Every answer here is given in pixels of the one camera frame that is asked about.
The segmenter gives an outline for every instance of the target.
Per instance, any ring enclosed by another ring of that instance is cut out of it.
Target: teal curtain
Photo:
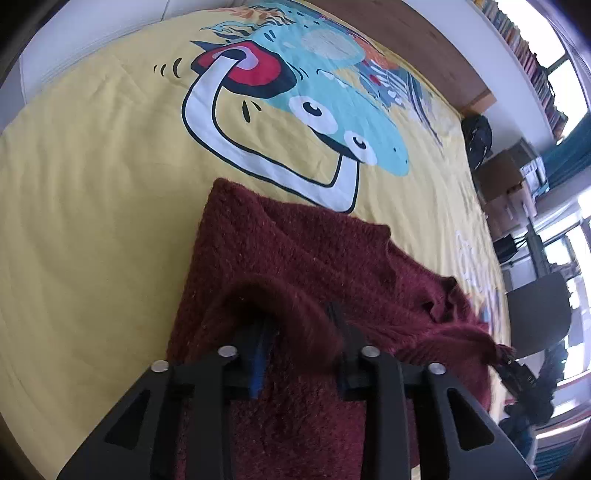
[[[560,145],[542,155],[550,190],[591,165],[591,115],[587,113]]]

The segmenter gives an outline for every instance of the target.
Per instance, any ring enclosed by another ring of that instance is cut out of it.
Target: black chair
[[[523,358],[556,345],[569,332],[572,310],[560,272],[545,275],[507,294],[511,346]]]

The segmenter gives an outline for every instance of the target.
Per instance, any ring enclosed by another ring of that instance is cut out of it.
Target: cartoon character
[[[283,8],[283,20],[224,22],[207,28],[226,44],[194,42],[205,51],[191,64],[200,76],[183,102],[184,123],[202,146],[245,173],[315,204],[350,212],[360,163],[398,176],[408,173],[407,149],[395,124],[380,106],[334,73],[362,62],[365,52],[351,35],[303,5],[273,2],[259,8]],[[216,119],[221,88],[262,99],[309,127],[339,156],[332,180],[321,183],[305,177],[231,139]]]

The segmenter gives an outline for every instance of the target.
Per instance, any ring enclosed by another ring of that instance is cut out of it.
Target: yellow bedsheet
[[[459,118],[417,72],[287,1],[169,20],[0,137],[0,412],[46,478],[164,356],[217,177],[388,224],[508,342]],[[495,383],[493,417],[502,401]]]

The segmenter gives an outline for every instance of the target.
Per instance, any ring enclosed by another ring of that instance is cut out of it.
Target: metal bolt
[[[433,375],[443,375],[447,369],[445,368],[444,365],[435,362],[429,365],[429,371],[433,374]]]
[[[150,368],[152,369],[152,372],[161,374],[162,372],[166,372],[166,370],[168,370],[168,362],[166,360],[156,360]]]
[[[238,349],[233,345],[224,345],[217,349],[217,354],[219,356],[234,356],[238,353]]]
[[[366,345],[361,349],[361,355],[368,358],[374,358],[379,356],[379,348],[373,345]]]

